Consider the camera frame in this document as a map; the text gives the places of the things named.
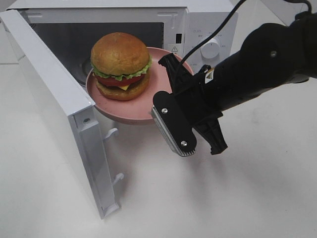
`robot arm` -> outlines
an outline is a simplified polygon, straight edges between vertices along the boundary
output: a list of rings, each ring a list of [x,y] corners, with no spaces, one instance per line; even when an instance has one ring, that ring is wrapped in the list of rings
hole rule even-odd
[[[301,14],[286,27],[267,23],[253,31],[241,50],[214,69],[204,65],[191,75],[174,54],[166,67],[172,93],[158,92],[152,115],[171,149],[181,156],[195,152],[194,128],[210,145],[211,154],[227,148],[218,118],[222,111],[287,83],[317,78],[317,13]],[[206,75],[211,80],[205,82]]]

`hamburger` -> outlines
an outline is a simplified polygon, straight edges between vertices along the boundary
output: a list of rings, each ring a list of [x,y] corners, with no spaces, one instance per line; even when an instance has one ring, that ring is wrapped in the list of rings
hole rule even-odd
[[[148,86],[152,59],[137,37],[114,32],[101,37],[91,49],[93,77],[106,98],[131,100]]]

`top bun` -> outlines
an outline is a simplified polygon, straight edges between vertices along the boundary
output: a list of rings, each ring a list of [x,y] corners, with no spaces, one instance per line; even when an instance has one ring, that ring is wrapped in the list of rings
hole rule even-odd
[[[101,37],[91,50],[91,62],[102,73],[132,74],[150,60],[146,45],[137,37],[114,32]]]

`microwave dial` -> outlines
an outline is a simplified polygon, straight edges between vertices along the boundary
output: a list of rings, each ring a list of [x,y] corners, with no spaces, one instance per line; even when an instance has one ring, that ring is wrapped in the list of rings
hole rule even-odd
[[[214,37],[200,47],[200,52],[204,58],[213,59],[219,55],[220,47],[220,40],[217,37]]]

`bottom bun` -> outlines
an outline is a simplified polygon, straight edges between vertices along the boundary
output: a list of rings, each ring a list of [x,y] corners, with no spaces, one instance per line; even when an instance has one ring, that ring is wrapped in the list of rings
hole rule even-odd
[[[127,101],[138,97],[147,88],[150,81],[150,71],[148,70],[144,78],[130,84],[126,91],[114,86],[106,87],[103,84],[99,83],[97,79],[95,80],[99,92],[104,97],[120,101]]]

